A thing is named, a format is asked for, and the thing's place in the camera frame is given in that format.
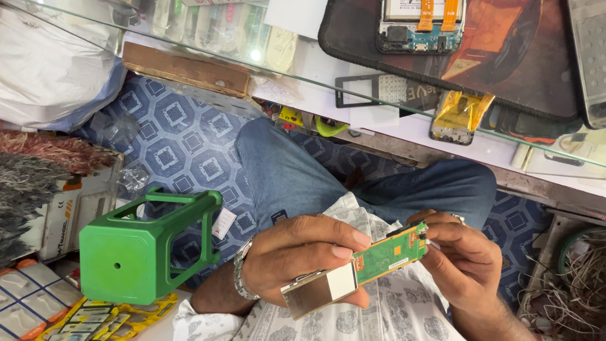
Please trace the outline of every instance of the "jeans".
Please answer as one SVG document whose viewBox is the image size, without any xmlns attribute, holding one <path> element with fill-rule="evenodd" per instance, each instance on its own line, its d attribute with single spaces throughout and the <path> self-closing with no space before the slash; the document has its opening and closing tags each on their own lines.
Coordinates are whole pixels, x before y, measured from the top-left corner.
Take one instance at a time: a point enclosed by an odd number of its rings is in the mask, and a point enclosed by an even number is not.
<svg viewBox="0 0 606 341">
<path fill-rule="evenodd" d="M 249 121 L 236 148 L 248 174 L 259 230 L 273 225 L 271 216 L 322 213 L 348 192 L 283 129 L 267 118 Z M 492 171 L 469 160 L 441 160 L 425 169 L 364 181 L 352 192 L 358 204 L 387 223 L 424 209 L 465 217 L 481 229 L 493 206 L 496 179 Z"/>
</svg>

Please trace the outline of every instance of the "green circuit board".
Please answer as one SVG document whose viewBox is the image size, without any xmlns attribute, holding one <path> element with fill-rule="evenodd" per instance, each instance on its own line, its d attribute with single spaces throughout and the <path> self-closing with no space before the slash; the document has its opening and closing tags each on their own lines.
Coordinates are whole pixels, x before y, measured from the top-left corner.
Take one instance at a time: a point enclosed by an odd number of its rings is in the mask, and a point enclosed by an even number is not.
<svg viewBox="0 0 606 341">
<path fill-rule="evenodd" d="M 425 220 L 410 223 L 353 254 L 358 286 L 421 259 L 427 251 Z"/>
</svg>

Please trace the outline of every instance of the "mouse pad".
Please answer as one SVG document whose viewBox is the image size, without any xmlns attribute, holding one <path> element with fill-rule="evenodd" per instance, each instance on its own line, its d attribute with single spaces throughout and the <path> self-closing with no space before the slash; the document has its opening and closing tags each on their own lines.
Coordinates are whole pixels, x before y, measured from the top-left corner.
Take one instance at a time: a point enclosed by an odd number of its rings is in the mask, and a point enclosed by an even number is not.
<svg viewBox="0 0 606 341">
<path fill-rule="evenodd" d="M 328 0 L 318 35 L 323 51 L 445 90 L 492 93 L 499 104 L 550 121 L 580 117 L 565 1 L 467 0 L 461 48 L 452 55 L 379 52 L 380 11 L 378 0 Z"/>
</svg>

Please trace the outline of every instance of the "gray fluffy cloth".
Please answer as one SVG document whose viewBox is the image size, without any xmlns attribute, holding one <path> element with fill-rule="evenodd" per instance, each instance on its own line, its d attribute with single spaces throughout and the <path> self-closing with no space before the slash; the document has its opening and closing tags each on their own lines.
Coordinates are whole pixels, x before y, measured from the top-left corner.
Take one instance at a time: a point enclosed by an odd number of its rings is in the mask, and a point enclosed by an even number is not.
<svg viewBox="0 0 606 341">
<path fill-rule="evenodd" d="M 60 192 L 57 180 L 71 177 L 60 164 L 0 152 L 0 268 L 31 250 L 19 239 L 31 228 L 27 222 L 39 217 L 36 208 L 50 203 Z"/>
</svg>

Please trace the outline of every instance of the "tangled wires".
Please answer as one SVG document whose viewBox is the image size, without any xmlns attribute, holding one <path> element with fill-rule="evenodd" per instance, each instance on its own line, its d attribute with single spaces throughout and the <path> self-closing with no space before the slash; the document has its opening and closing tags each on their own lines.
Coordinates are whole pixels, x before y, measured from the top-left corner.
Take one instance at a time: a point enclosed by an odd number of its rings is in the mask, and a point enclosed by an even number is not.
<svg viewBox="0 0 606 341">
<path fill-rule="evenodd" d="M 592 231 L 562 249 L 558 273 L 548 266 L 538 279 L 543 288 L 528 288 L 521 317 L 535 329 L 566 339 L 599 340 L 606 323 L 606 230 Z"/>
</svg>

